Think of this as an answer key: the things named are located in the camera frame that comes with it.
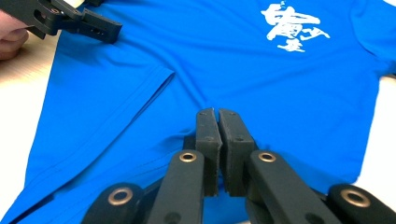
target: t-shirt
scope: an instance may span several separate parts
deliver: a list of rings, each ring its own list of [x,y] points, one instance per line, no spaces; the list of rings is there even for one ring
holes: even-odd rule
[[[389,1],[89,8],[123,24],[119,40],[62,33],[25,187],[5,223],[23,213],[21,223],[78,223],[106,187],[148,186],[206,108],[237,112],[258,147],[282,155],[313,189],[359,176],[379,79],[396,72]],[[246,219],[244,198],[220,190],[205,199],[205,223]]]

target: white print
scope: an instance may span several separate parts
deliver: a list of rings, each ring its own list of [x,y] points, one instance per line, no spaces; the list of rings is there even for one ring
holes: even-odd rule
[[[281,4],[271,4],[267,10],[262,11],[262,15],[268,24],[274,26],[267,34],[268,40],[273,40],[279,35],[288,38],[286,40],[286,46],[278,45],[280,49],[305,52],[305,50],[301,49],[303,46],[301,41],[309,40],[319,35],[330,38],[327,33],[317,27],[313,27],[312,29],[304,28],[304,24],[320,24],[320,19],[297,13],[293,7],[285,7],[284,2],[281,2]]]
[[[280,49],[285,49],[287,51],[300,51],[300,52],[305,52],[305,50],[300,49],[303,45],[300,43],[298,39],[287,39],[286,40],[286,46],[281,46],[278,45],[277,47]]]

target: blue fabric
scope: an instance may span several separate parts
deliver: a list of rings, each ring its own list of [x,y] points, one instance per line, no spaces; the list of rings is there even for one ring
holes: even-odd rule
[[[90,9],[123,23],[120,39],[62,33],[25,188],[2,222],[52,195],[21,223],[79,223],[106,187],[149,185],[209,107],[238,112],[258,146],[314,189],[358,177],[378,80],[396,72],[395,7],[112,0]],[[244,210],[222,192],[205,199],[205,223],[243,221]]]

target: screw hole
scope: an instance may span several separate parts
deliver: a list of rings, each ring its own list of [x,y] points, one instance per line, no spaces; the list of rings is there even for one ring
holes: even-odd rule
[[[341,196],[350,204],[358,207],[370,206],[370,200],[362,193],[354,189],[343,189],[341,190]]]
[[[267,161],[267,162],[276,161],[276,157],[273,154],[269,153],[269,152],[260,153],[259,154],[259,158],[260,158],[260,160]]]
[[[131,201],[133,195],[130,188],[119,188],[113,190],[113,192],[108,195],[107,201],[115,206],[123,205]]]
[[[56,9],[56,8],[52,8],[50,11],[52,13],[55,13],[55,14],[59,14],[60,13],[60,11],[58,9]]]
[[[179,156],[179,158],[181,161],[184,161],[184,162],[192,162],[197,159],[197,156],[193,153],[186,152],[186,153],[181,154]]]

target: finger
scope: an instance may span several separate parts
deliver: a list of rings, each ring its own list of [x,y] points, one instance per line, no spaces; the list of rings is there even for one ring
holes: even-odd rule
[[[15,57],[28,38],[29,35],[26,33],[16,41],[0,40],[0,60]]]
[[[13,51],[13,52],[7,52],[7,53],[0,52],[0,61],[12,59],[15,56],[17,56],[18,52],[19,52],[18,50]]]
[[[3,39],[5,35],[9,32],[27,27],[27,25],[0,9],[0,18],[2,19],[0,22],[0,39]]]
[[[10,32],[8,35],[3,37],[3,40],[7,41],[18,41],[20,39],[26,38],[28,35],[27,31],[25,29],[18,29]]]
[[[5,39],[0,40],[0,51],[4,53],[15,51],[22,47],[28,38],[29,35],[26,33],[15,41],[9,41]]]

